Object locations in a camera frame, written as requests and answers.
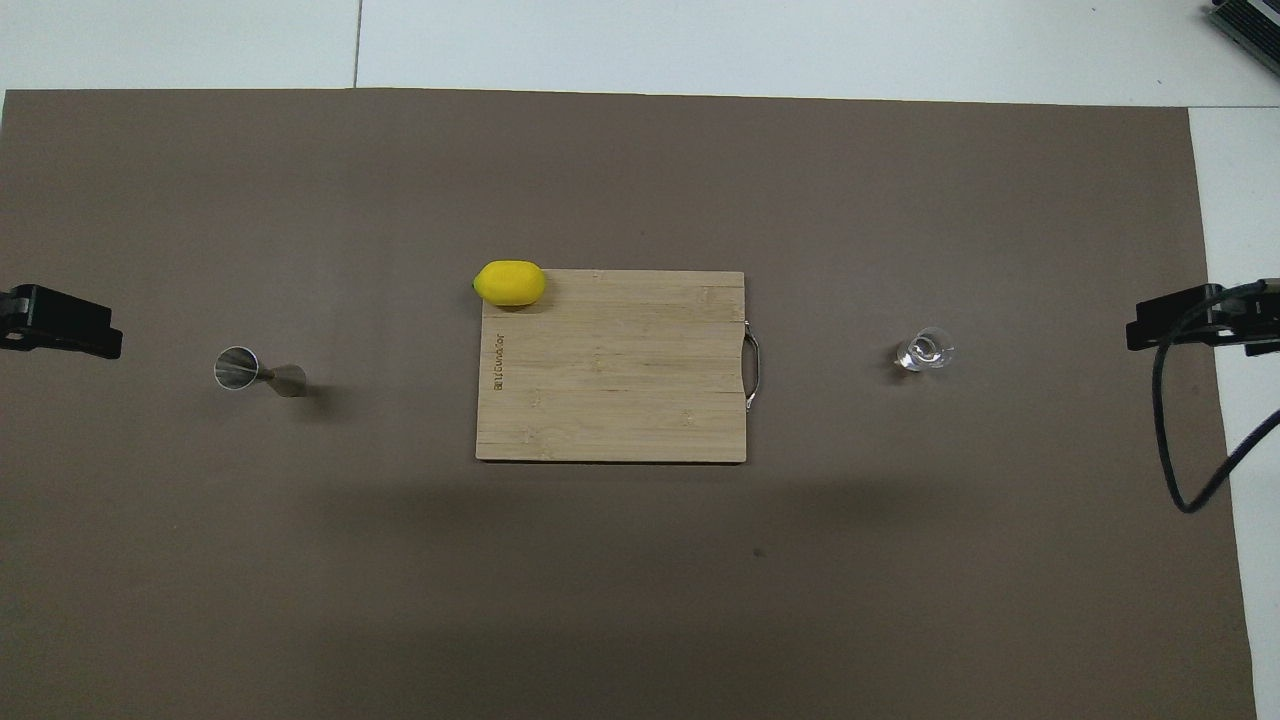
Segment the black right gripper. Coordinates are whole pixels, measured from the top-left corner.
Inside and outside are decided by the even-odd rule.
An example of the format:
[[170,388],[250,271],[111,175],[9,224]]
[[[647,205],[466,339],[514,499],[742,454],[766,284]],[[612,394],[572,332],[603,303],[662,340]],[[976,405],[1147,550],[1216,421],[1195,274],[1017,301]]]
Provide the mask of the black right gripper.
[[1166,293],[1135,305],[1135,318],[1126,324],[1126,348],[1140,351],[1157,347],[1174,331],[1174,343],[1199,342],[1208,346],[1228,345],[1222,333],[1234,336],[1244,324],[1243,342],[1247,357],[1279,351],[1279,279],[1260,281],[1258,293],[1248,297],[1226,297],[1221,284],[1198,284]]

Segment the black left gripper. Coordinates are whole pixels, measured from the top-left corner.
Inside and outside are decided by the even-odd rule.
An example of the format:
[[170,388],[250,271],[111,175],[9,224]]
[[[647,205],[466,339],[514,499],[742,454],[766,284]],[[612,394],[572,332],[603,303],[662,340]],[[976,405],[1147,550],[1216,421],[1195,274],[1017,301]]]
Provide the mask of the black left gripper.
[[1,347],[28,352],[63,350],[115,360],[123,333],[113,310],[41,284],[20,284],[18,296],[1,292]]

